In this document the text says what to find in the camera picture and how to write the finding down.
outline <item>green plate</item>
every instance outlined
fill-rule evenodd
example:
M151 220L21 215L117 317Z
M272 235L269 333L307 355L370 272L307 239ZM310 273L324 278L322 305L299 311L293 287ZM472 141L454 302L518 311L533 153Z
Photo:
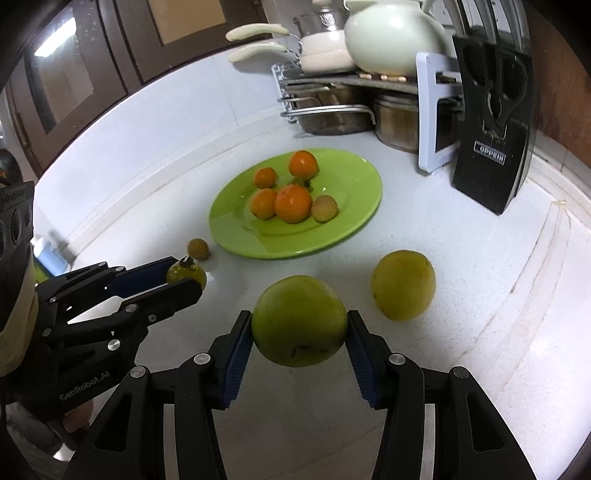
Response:
M219 193L209 213L213 239L226 250L251 258L287 258L328 247L359 229L378 208L382 180L378 171L358 155L333 148L311 148L320 167L312 179L312 198L330 195L339 205L339 214L326 223L312 217L289 224L279 217L260 220L250 211L249 201L256 192L254 173L273 167L277 185L291 180L288 163L292 152L269 158L234 178Z

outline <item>fluorescent light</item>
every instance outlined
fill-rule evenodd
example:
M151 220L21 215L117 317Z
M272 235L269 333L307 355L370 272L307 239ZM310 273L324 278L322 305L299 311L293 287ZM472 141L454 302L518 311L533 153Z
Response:
M48 57L55 52L68 38L76 33L76 19L72 17L53 32L35 52L36 57Z

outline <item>orange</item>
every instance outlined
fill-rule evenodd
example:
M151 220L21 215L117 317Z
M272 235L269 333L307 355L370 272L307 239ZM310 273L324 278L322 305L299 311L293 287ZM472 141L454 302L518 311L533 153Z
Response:
M298 150L290 158L290 173L302 180L310 180L318 175L318 162L314 155L306 150Z
M257 188L270 189L277 181L277 173L271 167L261 168L255 173L253 183Z
M275 213L287 223L297 223L310 216L312 196L299 185L283 187L275 199Z
M251 200L252 214L261 220L268 220L275 215L277 192L271 189L259 190Z

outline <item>beige strap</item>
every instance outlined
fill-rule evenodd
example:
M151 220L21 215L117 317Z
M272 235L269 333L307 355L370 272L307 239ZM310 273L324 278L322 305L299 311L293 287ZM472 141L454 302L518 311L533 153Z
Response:
M21 291L8 317L4 330L0 332L0 377L8 375L21 364L27 352L39 312L35 291L33 255L22 278Z

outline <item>white countertop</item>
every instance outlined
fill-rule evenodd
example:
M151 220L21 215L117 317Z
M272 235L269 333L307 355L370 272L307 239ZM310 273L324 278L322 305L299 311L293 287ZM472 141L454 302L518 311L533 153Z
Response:
M374 217L345 241L289 260L243 258L215 245L207 218L221 188L265 158L307 147L348 150L378 169L384 195ZM415 157L380 144L371 132L310 137L283 125L220 152L203 161L197 150L179 160L197 166L163 180L108 222L76 262L132 268L180 258L194 237L210 242L202 299L151 327L138 364L152 371L177 367L227 333L267 286L312 275L347 309L359 310L393 351L431 369L468 367L538 479L562 473L591 430L591 234L568 204L528 179L496 216L451 187L450 167L425 176ZM392 322L374 306L369 278L381 257L402 248L429 257L437 291L420 318ZM95 312L114 311L113 303ZM433 409L427 410L425 479L433 465ZM274 365L253 348L238 399L215 414L228 477L241 480L369 479L384 416L361 399L344 347L304 369Z

